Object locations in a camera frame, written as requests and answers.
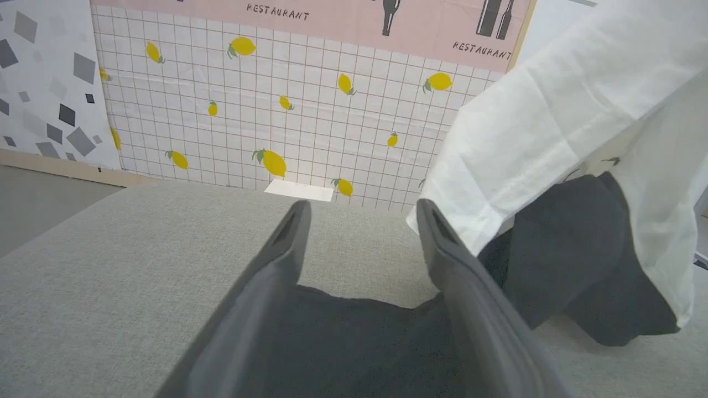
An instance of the gray fabric surface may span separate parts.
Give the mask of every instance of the gray fabric surface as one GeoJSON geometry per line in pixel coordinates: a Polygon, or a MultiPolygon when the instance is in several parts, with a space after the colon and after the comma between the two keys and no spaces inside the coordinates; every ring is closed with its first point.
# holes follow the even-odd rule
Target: gray fabric surface
{"type": "MultiPolygon", "coordinates": [[[[127,188],[0,258],[0,397],[150,397],[293,198],[192,183],[127,188]]],[[[300,282],[414,307],[436,293],[399,214],[313,203],[300,282]]],[[[673,336],[603,348],[537,334],[579,397],[708,391],[708,273],[673,336]]]]}

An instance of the black bottle graphic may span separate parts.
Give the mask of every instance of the black bottle graphic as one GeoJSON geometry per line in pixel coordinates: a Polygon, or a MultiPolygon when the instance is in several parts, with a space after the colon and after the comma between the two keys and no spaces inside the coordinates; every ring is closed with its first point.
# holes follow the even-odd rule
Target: black bottle graphic
{"type": "Polygon", "coordinates": [[[501,22],[499,23],[499,29],[496,31],[496,38],[499,40],[506,39],[506,31],[509,30],[509,23],[511,22],[511,8],[514,7],[514,0],[509,0],[509,5],[506,6],[506,11],[501,16],[501,22]]]}
{"type": "Polygon", "coordinates": [[[398,11],[401,5],[401,0],[384,0],[384,31],[383,35],[388,36],[391,33],[391,24],[394,21],[394,14],[398,11]]]}
{"type": "Polygon", "coordinates": [[[500,5],[501,0],[484,0],[482,14],[479,16],[479,22],[477,23],[478,35],[491,37],[494,31],[494,23],[496,23],[496,16],[499,14],[500,5]]]}

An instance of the white tiled backdrop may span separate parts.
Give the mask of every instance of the white tiled backdrop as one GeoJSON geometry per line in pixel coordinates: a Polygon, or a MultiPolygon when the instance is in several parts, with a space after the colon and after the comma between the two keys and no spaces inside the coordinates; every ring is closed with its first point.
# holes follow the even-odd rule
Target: white tiled backdrop
{"type": "Polygon", "coordinates": [[[124,8],[92,6],[108,118],[122,140],[126,171],[264,190],[273,178],[251,158],[269,149],[285,160],[285,179],[352,183],[337,203],[406,211],[466,102],[501,77],[461,64],[253,26],[124,8]],[[257,50],[230,59],[246,36],[257,50]],[[146,54],[154,43],[164,64],[146,54]],[[446,72],[453,85],[424,93],[446,72]],[[341,73],[357,91],[338,88],[341,73]],[[286,112],[280,96],[294,110],[286,112]],[[215,101],[219,111],[210,117],[215,101]],[[388,147],[391,132],[398,134],[388,147]],[[184,154],[189,169],[164,156],[184,154]]]}

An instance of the wall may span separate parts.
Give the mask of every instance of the wall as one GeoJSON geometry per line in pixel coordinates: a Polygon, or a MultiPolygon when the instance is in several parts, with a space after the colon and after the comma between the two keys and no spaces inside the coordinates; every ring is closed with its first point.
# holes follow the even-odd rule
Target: wall
{"type": "Polygon", "coordinates": [[[0,4],[0,149],[120,169],[82,0],[0,4]]]}
{"type": "MultiPolygon", "coordinates": [[[[514,3],[504,39],[475,34],[482,0],[376,1],[334,2],[355,9],[325,10],[319,20],[312,13],[308,23],[319,22],[305,25],[254,13],[241,0],[96,0],[99,63],[111,77],[104,91],[123,168],[257,190],[284,178],[334,186],[337,203],[407,210],[459,108],[506,70],[501,55],[515,47],[528,1],[514,3]],[[387,4],[400,8],[385,36],[387,4]],[[468,11],[453,13],[464,23],[441,17],[451,6],[468,11]],[[365,21],[373,22],[358,28],[365,21]],[[415,51],[417,42],[415,54],[395,50],[415,51]],[[442,82],[426,86],[434,75],[442,82]]],[[[508,3],[491,20],[494,32],[508,3]]]]}

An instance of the lemon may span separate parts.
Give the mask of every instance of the lemon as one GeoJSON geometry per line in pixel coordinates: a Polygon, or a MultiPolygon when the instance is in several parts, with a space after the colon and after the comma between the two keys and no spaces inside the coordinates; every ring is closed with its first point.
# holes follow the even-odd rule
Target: lemon
{"type": "Polygon", "coordinates": [[[258,156],[258,163],[263,161],[265,169],[272,175],[285,178],[285,161],[282,160],[279,154],[261,149],[260,151],[253,151],[251,159],[256,155],[258,156]]]}
{"type": "Polygon", "coordinates": [[[343,178],[335,178],[334,180],[332,180],[331,183],[334,184],[334,186],[339,187],[339,192],[342,195],[346,195],[351,198],[352,193],[354,192],[354,187],[352,187],[351,182],[349,182],[343,178]]]}
{"type": "Polygon", "coordinates": [[[236,55],[237,53],[240,55],[251,55],[254,51],[256,51],[256,46],[253,44],[251,39],[241,36],[240,38],[235,38],[234,41],[231,42],[229,45],[228,54],[229,58],[231,58],[232,55],[238,57],[238,55],[236,55]]]}
{"type": "Polygon", "coordinates": [[[395,147],[396,144],[398,144],[398,134],[392,132],[391,137],[389,137],[389,147],[395,147]]]}
{"type": "Polygon", "coordinates": [[[187,169],[187,158],[185,158],[184,155],[182,155],[181,153],[175,151],[167,151],[165,152],[165,156],[167,157],[167,159],[171,159],[172,163],[174,163],[175,166],[179,167],[180,169],[187,169]]]}
{"type": "Polygon", "coordinates": [[[295,107],[290,104],[290,100],[284,96],[280,96],[280,106],[282,106],[285,110],[295,109],[295,107]]]}
{"type": "Polygon", "coordinates": [[[451,85],[452,80],[450,80],[450,77],[446,73],[439,72],[428,77],[423,85],[423,92],[426,92],[426,90],[432,91],[433,89],[438,91],[447,90],[451,85]]]}
{"type": "Polygon", "coordinates": [[[113,77],[110,77],[109,74],[107,74],[104,70],[104,68],[98,68],[98,74],[101,76],[101,78],[105,81],[111,81],[113,80],[113,77]]]}
{"type": "Polygon", "coordinates": [[[356,91],[354,91],[354,88],[352,87],[352,81],[349,79],[349,76],[344,73],[339,76],[339,89],[344,91],[344,94],[348,96],[353,96],[356,94],[356,91]]]}
{"type": "Polygon", "coordinates": [[[153,61],[157,62],[158,64],[165,63],[165,59],[160,55],[160,51],[151,42],[147,42],[147,47],[145,48],[145,50],[147,51],[147,56],[150,57],[150,59],[152,59],[153,61]]]}
{"type": "Polygon", "coordinates": [[[118,132],[115,131],[115,128],[111,127],[110,133],[113,136],[113,142],[115,143],[115,148],[120,151],[120,136],[118,135],[118,132]]]}
{"type": "Polygon", "coordinates": [[[217,103],[214,101],[209,102],[209,108],[207,109],[209,112],[209,116],[216,116],[217,112],[219,111],[219,107],[217,106],[217,103]]]}

